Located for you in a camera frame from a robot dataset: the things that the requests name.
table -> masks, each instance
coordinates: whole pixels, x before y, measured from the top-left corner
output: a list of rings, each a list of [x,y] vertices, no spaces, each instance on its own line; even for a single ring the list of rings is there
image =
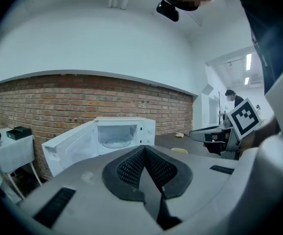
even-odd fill
[[[15,190],[21,196],[22,199],[25,197],[13,181],[11,173],[23,165],[30,164],[38,183],[41,185],[41,181],[36,173],[36,170],[32,164],[34,157],[33,149],[33,136],[28,136],[19,140],[13,140],[8,138],[6,132],[12,130],[10,128],[0,129],[0,187],[3,179],[1,173],[6,173],[10,179]]]

person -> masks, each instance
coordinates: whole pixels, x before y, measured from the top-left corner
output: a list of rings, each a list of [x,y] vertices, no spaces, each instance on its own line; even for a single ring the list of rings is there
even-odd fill
[[[167,0],[174,6],[196,10],[210,0]],[[259,55],[265,94],[283,72],[283,0],[240,0],[248,18],[252,42]],[[275,116],[242,140],[241,149],[258,147],[266,138],[278,133]]]
[[[236,95],[233,90],[227,90],[225,96],[227,97],[227,101],[235,101],[235,108],[243,101],[243,98],[241,96]]]

ceiling light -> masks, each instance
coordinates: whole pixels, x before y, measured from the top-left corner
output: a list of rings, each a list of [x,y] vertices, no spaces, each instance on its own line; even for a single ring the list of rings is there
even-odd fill
[[[252,59],[252,54],[247,54],[247,57],[246,57],[246,65],[245,65],[245,70],[246,71],[249,71],[251,69],[251,59]]]

ceiling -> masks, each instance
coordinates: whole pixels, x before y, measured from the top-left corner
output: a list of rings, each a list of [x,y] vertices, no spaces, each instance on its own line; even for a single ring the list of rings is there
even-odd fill
[[[214,70],[221,78],[227,88],[246,89],[260,87],[263,85],[263,73],[259,56],[252,53],[251,69],[246,70],[246,56],[238,56],[215,65]]]
[[[236,7],[241,8],[239,0],[213,0],[211,3],[201,6],[198,10],[187,12],[179,10],[179,21],[174,23],[171,20],[156,12],[156,7],[161,0],[128,0],[126,10],[137,11],[153,15],[164,24],[169,24],[186,38],[197,34],[204,25],[216,20],[221,14],[229,13]],[[16,0],[8,13],[0,23],[0,38],[19,24],[35,17],[37,14],[46,12],[53,8],[75,3],[88,3],[99,7],[108,7],[109,0]],[[116,8],[120,9],[123,0],[118,0]]]

black slot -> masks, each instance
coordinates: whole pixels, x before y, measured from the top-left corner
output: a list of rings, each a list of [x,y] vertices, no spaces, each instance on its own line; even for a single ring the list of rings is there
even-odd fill
[[[235,169],[232,169],[232,168],[227,168],[227,167],[222,167],[222,166],[219,166],[219,165],[214,165],[210,168],[211,170],[215,170],[215,171],[219,171],[219,172],[222,172],[222,173],[226,173],[226,174],[233,174],[234,170]]]
[[[75,190],[69,188],[61,188],[51,200],[34,216],[39,223],[51,228],[58,219],[61,212],[67,206],[68,202],[74,195]]]

